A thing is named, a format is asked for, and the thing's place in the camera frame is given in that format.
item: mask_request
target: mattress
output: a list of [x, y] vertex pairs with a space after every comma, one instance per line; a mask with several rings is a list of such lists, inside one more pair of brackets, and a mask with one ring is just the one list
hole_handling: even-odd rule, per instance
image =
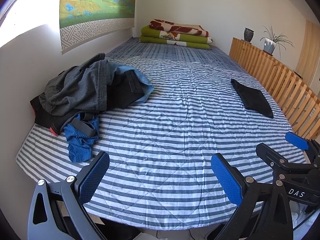
[[[256, 156], [264, 142], [290, 162], [302, 152], [285, 141], [292, 128], [262, 85], [216, 47], [209, 51], [130, 39], [106, 55], [134, 66], [152, 82], [148, 101], [100, 114], [100, 139], [110, 168], [89, 213], [154, 230], [203, 227], [228, 220], [236, 206], [211, 170], [221, 153], [244, 176], [271, 183], [272, 169]], [[259, 89], [274, 119], [246, 110], [230, 80]], [[71, 163], [64, 134], [34, 125], [16, 161], [34, 180], [63, 181], [86, 163]]]

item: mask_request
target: floor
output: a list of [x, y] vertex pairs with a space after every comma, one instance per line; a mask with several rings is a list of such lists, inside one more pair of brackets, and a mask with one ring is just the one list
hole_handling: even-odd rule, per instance
[[[63, 216], [69, 216], [68, 211], [63, 202], [59, 201], [59, 207]], [[89, 214], [93, 222], [97, 224], [103, 224], [101, 219], [95, 215]], [[206, 235], [213, 231], [218, 225], [212, 225], [202, 228], [191, 228], [189, 230], [175, 230], [175, 231], [156, 231], [149, 229], [141, 229], [142, 233], [154, 236], [153, 238], [147, 238], [146, 236], [139, 236], [137, 240], [153, 240], [153, 239], [162, 239], [162, 240], [205, 240]]]

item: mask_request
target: wooden bed rail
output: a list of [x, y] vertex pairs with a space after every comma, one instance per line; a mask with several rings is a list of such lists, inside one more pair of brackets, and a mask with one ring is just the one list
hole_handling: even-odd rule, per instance
[[236, 38], [229, 56], [265, 87], [297, 135], [317, 138], [320, 100], [298, 75], [263, 50]]

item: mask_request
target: dark vase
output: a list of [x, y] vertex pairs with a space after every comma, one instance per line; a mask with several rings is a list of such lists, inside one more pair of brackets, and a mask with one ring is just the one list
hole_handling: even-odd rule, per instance
[[250, 41], [253, 38], [253, 33], [254, 33], [253, 30], [250, 30], [250, 29], [246, 28], [244, 30], [244, 40], [250, 43]]

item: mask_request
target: white flower pot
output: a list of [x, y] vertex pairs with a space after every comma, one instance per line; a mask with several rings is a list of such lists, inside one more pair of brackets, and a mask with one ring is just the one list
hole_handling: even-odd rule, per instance
[[272, 55], [273, 51], [276, 48], [276, 45], [277, 44], [275, 42], [273, 42], [272, 40], [265, 38], [263, 50]]

